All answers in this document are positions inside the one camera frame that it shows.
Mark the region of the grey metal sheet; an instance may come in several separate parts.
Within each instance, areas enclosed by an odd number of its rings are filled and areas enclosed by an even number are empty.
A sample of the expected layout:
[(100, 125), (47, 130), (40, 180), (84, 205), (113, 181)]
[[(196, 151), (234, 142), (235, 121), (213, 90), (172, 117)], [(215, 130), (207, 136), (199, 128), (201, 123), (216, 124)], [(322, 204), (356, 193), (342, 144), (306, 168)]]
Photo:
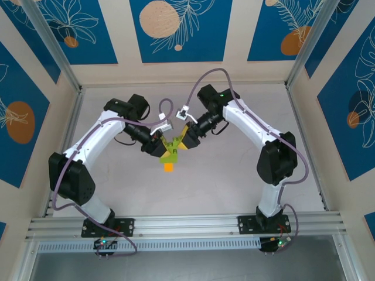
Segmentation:
[(346, 281), (337, 258), (252, 250), (141, 252), (99, 259), (87, 253), (42, 253), (30, 281)]

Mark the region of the aluminium side rail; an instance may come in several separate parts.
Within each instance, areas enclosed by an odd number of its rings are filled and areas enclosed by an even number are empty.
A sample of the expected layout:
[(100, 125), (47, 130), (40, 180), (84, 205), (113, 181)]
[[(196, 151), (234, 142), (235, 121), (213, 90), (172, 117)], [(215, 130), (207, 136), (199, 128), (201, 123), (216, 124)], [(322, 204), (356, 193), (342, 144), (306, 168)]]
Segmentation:
[[(76, 95), (76, 98), (73, 103), (73, 107), (68, 119), (68, 123), (63, 135), (63, 142), (60, 145), (58, 152), (63, 153), (66, 149), (71, 147), (73, 141), (74, 132), (76, 130), (77, 122), (79, 119), (81, 107), (84, 100), (84, 95), (86, 93), (86, 87), (81, 87), (80, 92)], [(52, 201), (53, 201), (54, 191), (50, 191), (46, 199), (45, 207), (42, 211), (42, 217), (48, 217), (53, 214)]]
[(307, 159), (308, 159), (309, 167), (310, 167), (310, 170), (312, 172), (315, 184), (317, 186), (318, 193), (319, 193), (319, 196), (321, 198), (321, 202), (323, 204), (324, 210), (329, 211), (330, 208), (329, 208), (329, 205), (327, 204), (327, 201), (326, 201), (326, 198), (325, 198), (325, 194), (324, 194), (324, 191), (323, 191), (323, 188), (322, 188), (321, 178), (318, 175), (318, 172), (316, 170), (315, 162), (314, 162), (314, 160), (312, 158), (312, 155), (311, 155), (311, 150), (309, 148), (309, 143), (308, 143), (308, 140), (306, 138), (306, 133), (305, 133), (305, 130), (304, 130), (304, 125), (303, 125), (303, 122), (302, 122), (302, 118), (301, 118), (299, 109), (298, 109), (298, 107), (296, 105), (296, 102), (295, 102), (295, 99), (292, 95), (290, 86), (288, 86), (287, 83), (285, 83), (285, 89), (287, 91), (288, 98), (289, 98), (289, 101), (291, 103), (293, 113), (295, 115), (296, 123), (297, 123), (298, 129), (299, 129), (299, 132), (301, 134), (302, 143), (304, 144), (304, 148), (305, 148), (306, 156), (307, 156)]

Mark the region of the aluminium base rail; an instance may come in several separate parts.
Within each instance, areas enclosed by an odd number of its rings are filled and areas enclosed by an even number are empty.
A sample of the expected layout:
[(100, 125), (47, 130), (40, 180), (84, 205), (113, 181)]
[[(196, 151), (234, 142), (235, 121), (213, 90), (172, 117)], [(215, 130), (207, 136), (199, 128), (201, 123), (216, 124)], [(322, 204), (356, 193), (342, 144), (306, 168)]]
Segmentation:
[[(284, 212), (298, 235), (338, 235), (347, 228), (338, 211), (301, 212), (294, 217)], [(239, 237), (237, 214), (136, 216), (132, 239), (225, 238)], [(83, 217), (33, 218), (27, 241), (74, 241), (81, 238)]]

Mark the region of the blue floral wall panel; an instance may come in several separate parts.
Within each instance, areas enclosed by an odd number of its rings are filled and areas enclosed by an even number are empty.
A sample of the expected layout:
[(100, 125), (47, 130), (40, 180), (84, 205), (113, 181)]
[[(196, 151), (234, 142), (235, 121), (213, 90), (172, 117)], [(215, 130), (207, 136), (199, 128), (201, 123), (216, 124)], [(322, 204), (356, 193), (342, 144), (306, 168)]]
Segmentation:
[(318, 94), (349, 180), (375, 168), (375, 35), (363, 35)]
[(61, 69), (40, 38), (19, 0), (0, 0), (0, 7), (45, 68), (50, 78), (57, 84)]
[(36, 5), (71, 65), (118, 63), (98, 0), (38, 0)]
[(0, 42), (0, 180), (21, 187), (49, 104)]
[(342, 43), (359, 37), (358, 33), (375, 15), (375, 0), (337, 0), (330, 18), (312, 49), (304, 68), (310, 80), (325, 63), (329, 52)]
[(264, 0), (247, 60), (295, 60), (324, 1)]
[(144, 64), (221, 62), (233, 0), (129, 0)]

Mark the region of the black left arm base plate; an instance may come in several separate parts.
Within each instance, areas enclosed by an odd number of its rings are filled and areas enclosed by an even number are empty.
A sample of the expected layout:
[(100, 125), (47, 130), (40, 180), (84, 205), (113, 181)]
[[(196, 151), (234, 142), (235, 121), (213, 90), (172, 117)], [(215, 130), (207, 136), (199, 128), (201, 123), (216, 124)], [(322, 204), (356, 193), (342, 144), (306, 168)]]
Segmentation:
[[(133, 218), (109, 218), (108, 221), (104, 224), (105, 227), (113, 229), (121, 234), (124, 234), (127, 237), (133, 236), (134, 230)], [(107, 231), (89, 219), (84, 220), (83, 227), (81, 230), (82, 238), (99, 238), (99, 237), (116, 237), (117, 234)]]

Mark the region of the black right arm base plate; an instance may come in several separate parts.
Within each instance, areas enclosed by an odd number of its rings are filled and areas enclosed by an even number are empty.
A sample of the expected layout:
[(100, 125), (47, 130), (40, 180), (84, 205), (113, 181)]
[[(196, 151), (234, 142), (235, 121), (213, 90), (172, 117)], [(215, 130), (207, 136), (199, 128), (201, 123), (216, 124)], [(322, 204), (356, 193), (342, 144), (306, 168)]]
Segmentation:
[(276, 215), (265, 218), (261, 215), (242, 215), (237, 217), (238, 231), (241, 235), (247, 234), (277, 234), (283, 229), (287, 234), (291, 233), (291, 226), (287, 225), (287, 215)]

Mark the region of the aluminium corner post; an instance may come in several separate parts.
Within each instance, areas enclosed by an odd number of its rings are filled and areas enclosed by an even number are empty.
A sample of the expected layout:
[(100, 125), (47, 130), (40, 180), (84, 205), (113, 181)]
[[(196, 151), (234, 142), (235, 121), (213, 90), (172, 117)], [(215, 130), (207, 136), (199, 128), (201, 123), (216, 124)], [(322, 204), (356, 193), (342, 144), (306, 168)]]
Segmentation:
[(296, 55), (296, 59), (292, 65), (287, 79), (285, 80), (285, 88), (289, 90), (295, 83), (298, 75), (302, 71), (303, 65), (307, 61), (312, 48), (316, 44), (314, 37), (316, 36), (315, 25), (316, 21), (320, 24), (321, 10), (325, 11), (328, 0), (308, 0), (308, 6), (305, 9), (301, 8), (302, 0), (289, 0), (292, 8), (287, 9), (288, 21), (287, 24), (292, 32), (296, 32), (298, 38), (298, 46), (300, 50)]
[(80, 93), (81, 85), (73, 73), (70, 63), (65, 56), (62, 48), (60, 47), (57, 39), (55, 38), (52, 30), (47, 24), (44, 16), (39, 10), (37, 4), (34, 0), (19, 0), (23, 10), (31, 21), (32, 25), (36, 29), (39, 37), (42, 39), (44, 45), (48, 49), (49, 53), (52, 55), (54, 61), (59, 66), (59, 69), (65, 75), (71, 87), (76, 93)]

